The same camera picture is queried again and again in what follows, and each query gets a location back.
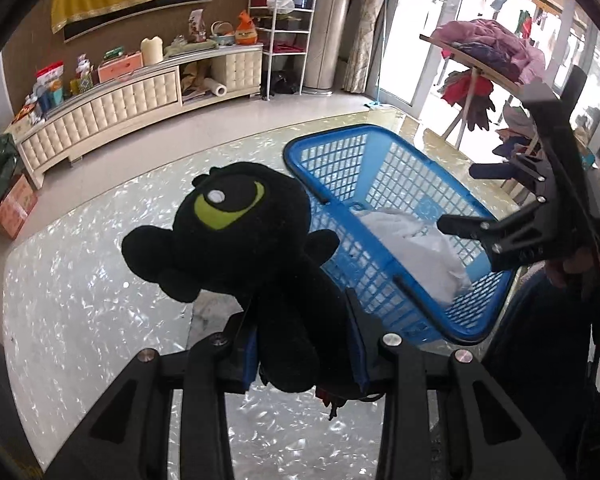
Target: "stuffed animal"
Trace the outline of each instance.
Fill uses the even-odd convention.
[[[302,185],[266,166],[238,162],[197,176],[173,229],[140,226],[122,241],[131,271],[171,298],[194,301],[200,289],[231,294],[256,308],[263,378],[285,392],[321,389],[353,399],[347,311],[320,266],[336,233],[309,233]]]

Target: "pink clothing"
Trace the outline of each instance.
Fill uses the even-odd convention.
[[[521,40],[494,20],[449,22],[433,31],[432,38],[443,43],[483,43],[511,56],[511,62],[520,69],[522,84],[544,77],[544,53]]]

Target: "gold fringe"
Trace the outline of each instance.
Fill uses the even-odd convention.
[[[102,9],[89,10],[88,12],[80,12],[78,14],[74,14],[73,16],[68,17],[65,20],[62,20],[60,23],[56,23],[52,25],[51,30],[55,34],[64,28],[68,23],[80,22],[80,20],[86,20],[87,18],[95,18],[96,16],[102,16],[103,14],[109,14],[110,12],[116,12],[117,10],[128,9],[129,7],[133,7],[139,4],[145,4],[152,0],[127,0],[126,2],[122,2],[120,4],[115,4],[109,7],[104,7]]]

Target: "red box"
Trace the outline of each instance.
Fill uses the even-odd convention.
[[[136,52],[129,56],[120,57],[118,59],[101,64],[98,67],[98,78],[101,83],[109,79],[115,79],[125,74],[130,74],[134,70],[142,68],[142,53]]]
[[[0,202],[0,232],[15,240],[36,202],[38,197],[26,177],[15,177],[11,189]]]

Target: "hand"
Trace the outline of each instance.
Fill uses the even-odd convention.
[[[544,271],[554,286],[565,288],[568,274],[582,274],[587,272],[593,265],[594,259],[591,249],[582,247],[566,260],[552,260],[545,263]]]

